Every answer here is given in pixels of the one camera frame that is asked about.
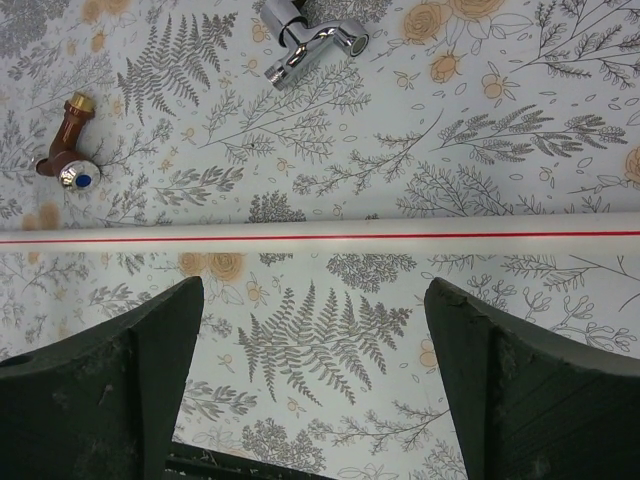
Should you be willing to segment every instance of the faucet spout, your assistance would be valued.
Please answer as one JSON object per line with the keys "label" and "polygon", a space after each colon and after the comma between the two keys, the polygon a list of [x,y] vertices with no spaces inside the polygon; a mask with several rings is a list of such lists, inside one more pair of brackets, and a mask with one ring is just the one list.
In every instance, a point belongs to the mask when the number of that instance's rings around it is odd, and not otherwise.
{"label": "faucet spout", "polygon": [[283,90],[304,67],[333,43],[346,55],[357,57],[366,49],[369,35],[364,27],[352,19],[335,20],[309,28],[291,0],[267,0],[260,12],[263,22],[289,52],[275,62],[265,75],[278,89]]}

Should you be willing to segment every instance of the brown valve handle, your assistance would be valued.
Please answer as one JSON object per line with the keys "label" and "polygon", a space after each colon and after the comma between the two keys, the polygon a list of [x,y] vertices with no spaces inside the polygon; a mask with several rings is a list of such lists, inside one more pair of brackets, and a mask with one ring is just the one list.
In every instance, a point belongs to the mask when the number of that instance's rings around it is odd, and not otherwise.
{"label": "brown valve handle", "polygon": [[88,158],[76,151],[78,137],[85,124],[95,116],[91,98],[76,92],[65,102],[64,119],[51,146],[49,156],[36,162],[36,172],[45,177],[57,177],[64,167],[76,160]]}

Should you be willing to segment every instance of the orange rose print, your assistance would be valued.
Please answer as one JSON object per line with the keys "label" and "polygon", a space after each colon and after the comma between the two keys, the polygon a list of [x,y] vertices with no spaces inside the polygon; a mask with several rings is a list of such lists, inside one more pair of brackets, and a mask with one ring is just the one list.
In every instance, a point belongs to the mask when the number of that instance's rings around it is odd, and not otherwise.
{"label": "orange rose print", "polygon": [[73,57],[76,54],[76,47],[78,46],[78,42],[75,40],[69,40],[67,42],[67,55]]}
{"label": "orange rose print", "polygon": [[420,364],[428,369],[434,369],[438,366],[435,348],[431,340],[423,340],[420,344],[422,353],[420,354]]}
{"label": "orange rose print", "polygon": [[423,45],[435,36],[440,27],[451,17],[451,7],[439,3],[427,3],[414,7],[404,17],[404,34],[412,43]]}
{"label": "orange rose print", "polygon": [[38,212],[42,230],[58,230],[60,228],[60,209],[53,202],[45,203]]}
{"label": "orange rose print", "polygon": [[22,229],[29,232],[38,229],[38,217],[33,213],[27,213],[22,217]]}
{"label": "orange rose print", "polygon": [[124,102],[122,101],[122,98],[120,98],[120,95],[118,95],[118,98],[111,102],[111,111],[116,117],[122,118],[122,113],[124,112]]}
{"label": "orange rose print", "polygon": [[300,412],[306,413],[306,410],[300,406],[300,404],[291,397],[287,397],[289,403],[287,403],[287,409],[296,414],[296,418],[300,418]]}
{"label": "orange rose print", "polygon": [[235,370],[231,368],[231,364],[233,363],[233,357],[231,355],[229,355],[228,353],[224,357],[218,355],[218,359],[220,360],[220,363],[218,363],[218,365],[224,366],[231,373],[236,373]]}
{"label": "orange rose print", "polygon": [[73,335],[73,332],[67,327],[66,324],[60,324],[58,326],[58,340],[64,340],[67,337]]}
{"label": "orange rose print", "polygon": [[625,177],[640,186],[640,147],[627,155],[626,170]]}
{"label": "orange rose print", "polygon": [[110,15],[120,15],[131,5],[131,0],[102,0],[104,9]]}
{"label": "orange rose print", "polygon": [[233,282],[242,275],[244,258],[239,253],[210,253],[207,266],[218,280]]}
{"label": "orange rose print", "polygon": [[262,23],[254,24],[251,28],[251,33],[253,34],[253,41],[256,43],[269,39],[269,30]]}
{"label": "orange rose print", "polygon": [[104,42],[107,39],[107,36],[104,32],[96,33],[91,39],[91,51],[94,53],[98,53],[104,47]]}
{"label": "orange rose print", "polygon": [[82,6],[82,21],[88,24],[96,23],[102,11],[103,6],[100,0],[87,0]]}
{"label": "orange rose print", "polygon": [[451,0],[456,16],[465,20],[477,20],[497,12],[504,0]]}
{"label": "orange rose print", "polygon": [[258,67],[258,60],[256,60],[255,58],[252,58],[251,60],[249,60],[247,62],[246,65],[242,65],[242,68],[246,68],[246,70],[244,72],[242,72],[242,73],[243,74],[244,73],[250,73],[251,75],[253,75],[254,77],[257,78],[257,77],[260,76],[260,74],[258,74],[258,73],[256,73],[254,71],[257,67]]}
{"label": "orange rose print", "polygon": [[182,273],[188,277],[200,275],[207,266],[204,255],[200,253],[181,253],[178,257],[178,266]]}
{"label": "orange rose print", "polygon": [[502,82],[497,75],[490,73],[482,77],[482,86],[487,98],[493,100],[502,95]]}
{"label": "orange rose print", "polygon": [[35,265],[40,262],[40,253],[39,252],[29,252],[27,254],[27,263],[29,265]]}
{"label": "orange rose print", "polygon": [[267,304],[267,300],[265,297],[269,296],[269,292],[265,292],[262,286],[258,283],[256,276],[253,272],[251,272],[251,280],[247,282],[247,297],[249,300],[254,302],[255,307],[257,308],[260,303],[263,305]]}
{"label": "orange rose print", "polygon": [[193,127],[187,128],[184,132],[182,132],[182,141],[189,142],[191,145],[195,145],[196,142],[193,141],[193,136],[196,134],[196,130]]}
{"label": "orange rose print", "polygon": [[431,64],[431,78],[436,83],[447,83],[458,73],[458,61],[462,57],[456,57],[451,53],[442,55]]}

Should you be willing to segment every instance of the gray leaf pattern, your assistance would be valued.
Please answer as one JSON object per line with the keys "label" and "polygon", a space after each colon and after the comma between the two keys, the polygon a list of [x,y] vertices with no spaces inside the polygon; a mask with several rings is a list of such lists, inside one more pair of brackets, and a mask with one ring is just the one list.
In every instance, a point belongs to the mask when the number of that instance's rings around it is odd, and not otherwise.
{"label": "gray leaf pattern", "polygon": [[[354,18],[371,41],[328,48],[282,92],[263,76],[284,54],[263,3],[0,0],[1,229],[635,209],[632,0],[308,0],[311,25]],[[81,193],[31,164],[76,91],[96,102],[77,148],[102,173]],[[637,256],[213,249],[2,253],[0,359],[199,275],[177,441],[332,478],[462,480],[433,278],[640,356]]]}

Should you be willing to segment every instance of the fern leaf print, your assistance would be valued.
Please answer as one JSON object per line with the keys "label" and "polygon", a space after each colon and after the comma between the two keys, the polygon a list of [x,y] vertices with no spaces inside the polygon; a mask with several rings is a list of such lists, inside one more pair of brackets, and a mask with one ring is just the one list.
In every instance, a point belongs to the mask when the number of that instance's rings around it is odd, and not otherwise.
{"label": "fern leaf print", "polygon": [[251,332],[238,329],[251,382],[260,364],[274,401],[277,401],[276,380],[284,377],[298,393],[322,405],[308,380],[308,376],[313,376],[355,405],[351,376],[371,390],[365,362],[368,359],[386,373],[383,347],[396,350],[394,337],[404,336],[403,327],[407,325],[411,310],[387,309],[382,303],[372,306],[361,297],[356,316],[353,302],[345,294],[342,314],[339,312],[335,291],[330,289],[328,298],[324,302],[318,301],[312,283],[299,306],[293,290],[287,288],[280,307],[267,321],[260,323],[252,315]]}
{"label": "fern leaf print", "polygon": [[202,15],[198,23],[182,15],[176,28],[169,16],[164,32],[153,25],[147,45],[137,60],[127,57],[127,71],[118,73],[118,87],[124,93],[125,110],[134,109],[144,125],[143,113],[147,102],[161,112],[176,116],[168,98],[177,97],[200,105],[197,85],[211,88],[205,65],[220,72],[217,48],[227,49],[227,38],[232,35],[236,14],[220,17]]}

